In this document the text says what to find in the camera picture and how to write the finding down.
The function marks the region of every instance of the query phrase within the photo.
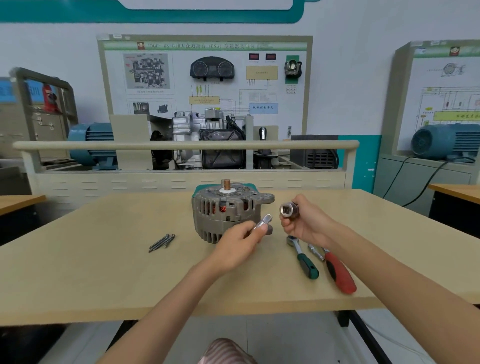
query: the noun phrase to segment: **alternator housing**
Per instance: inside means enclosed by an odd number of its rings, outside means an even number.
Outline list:
[[[223,185],[199,186],[192,196],[195,230],[203,240],[216,244],[232,226],[260,222],[262,205],[274,201],[273,194],[260,193],[253,184],[232,183],[229,190]]]

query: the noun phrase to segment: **wall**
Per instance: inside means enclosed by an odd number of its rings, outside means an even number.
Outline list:
[[[96,34],[313,35],[307,132],[372,135],[360,162],[373,163],[394,51],[411,40],[479,39],[479,13],[478,0],[322,0],[294,24],[0,24],[0,76],[20,66],[68,80],[80,120],[105,122]]]

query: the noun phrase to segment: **yellow diagram box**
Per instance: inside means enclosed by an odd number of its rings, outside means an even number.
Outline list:
[[[220,96],[188,96],[190,105],[220,105]]]
[[[433,121],[480,121],[480,111],[437,111]]]
[[[247,66],[247,80],[278,80],[278,66]]]

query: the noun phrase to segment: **hand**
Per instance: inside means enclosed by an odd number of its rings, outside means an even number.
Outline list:
[[[253,221],[246,221],[228,229],[217,243],[214,252],[207,258],[220,274],[225,274],[245,262],[253,254],[257,244],[267,234],[266,224],[252,231]]]
[[[333,241],[325,231],[335,221],[302,194],[295,197],[292,202],[298,205],[300,216],[290,220],[280,215],[283,230],[308,244],[330,249]]]

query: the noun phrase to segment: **teal wall panel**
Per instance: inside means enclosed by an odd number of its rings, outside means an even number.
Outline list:
[[[288,10],[131,10],[117,0],[0,0],[0,23],[296,23],[305,2]]]
[[[357,149],[355,171],[353,174],[353,188],[358,188],[369,193],[373,192],[375,174],[377,172],[378,153],[380,151],[381,135],[339,135],[339,140],[358,140],[360,147]],[[344,150],[338,151],[340,166],[343,166]]]

